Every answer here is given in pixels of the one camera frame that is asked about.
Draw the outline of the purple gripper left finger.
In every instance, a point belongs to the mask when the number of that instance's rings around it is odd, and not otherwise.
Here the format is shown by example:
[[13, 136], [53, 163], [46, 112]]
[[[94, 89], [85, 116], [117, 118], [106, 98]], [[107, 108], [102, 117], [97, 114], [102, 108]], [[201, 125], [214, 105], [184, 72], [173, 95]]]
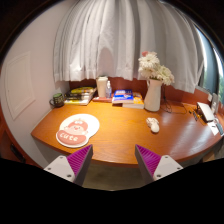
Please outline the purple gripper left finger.
[[58, 156], [45, 168], [45, 171], [82, 186], [92, 156], [93, 146], [88, 145], [69, 156]]

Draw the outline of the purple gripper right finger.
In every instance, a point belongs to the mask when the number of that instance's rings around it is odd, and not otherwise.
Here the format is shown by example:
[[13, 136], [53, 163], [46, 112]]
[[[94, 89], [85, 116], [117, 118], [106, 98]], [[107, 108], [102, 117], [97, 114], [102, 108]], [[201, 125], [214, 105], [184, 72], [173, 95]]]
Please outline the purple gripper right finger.
[[169, 155], [160, 156], [140, 145], [135, 145], [135, 157], [146, 184], [182, 169], [182, 166]]

